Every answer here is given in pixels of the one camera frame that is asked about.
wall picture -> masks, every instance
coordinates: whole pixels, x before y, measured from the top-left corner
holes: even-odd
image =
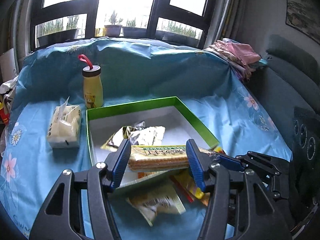
[[[320,44],[320,10],[311,0],[287,0],[286,24]]]

yellow bottle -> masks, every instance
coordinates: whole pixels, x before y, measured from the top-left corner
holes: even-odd
[[[82,70],[84,77],[83,94],[88,109],[103,105],[103,89],[100,74],[101,68],[97,65],[89,65]]]

wall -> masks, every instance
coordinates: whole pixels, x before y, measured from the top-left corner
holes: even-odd
[[[310,53],[320,66],[320,45],[285,24],[287,0],[247,0],[236,40],[250,44],[262,56],[271,34],[278,34]]]

dark window frame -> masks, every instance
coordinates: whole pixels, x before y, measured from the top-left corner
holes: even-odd
[[[46,47],[36,48],[35,46],[36,25],[62,17],[87,14],[84,39],[95,37],[95,24],[99,0],[71,0],[53,4],[45,8],[43,8],[43,4],[44,0],[33,0],[30,18],[30,48],[32,51]],[[170,5],[170,0],[153,0],[147,26],[147,38],[155,39],[158,20],[159,18],[164,18],[203,30],[198,46],[199,49],[203,49],[215,4],[216,0],[206,0],[203,15],[200,16],[185,9]]]

cartoon bear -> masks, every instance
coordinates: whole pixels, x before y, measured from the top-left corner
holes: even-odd
[[[90,95],[84,95],[85,102],[87,104],[88,108],[95,108],[96,105],[94,104],[95,102],[95,96],[90,96]]]

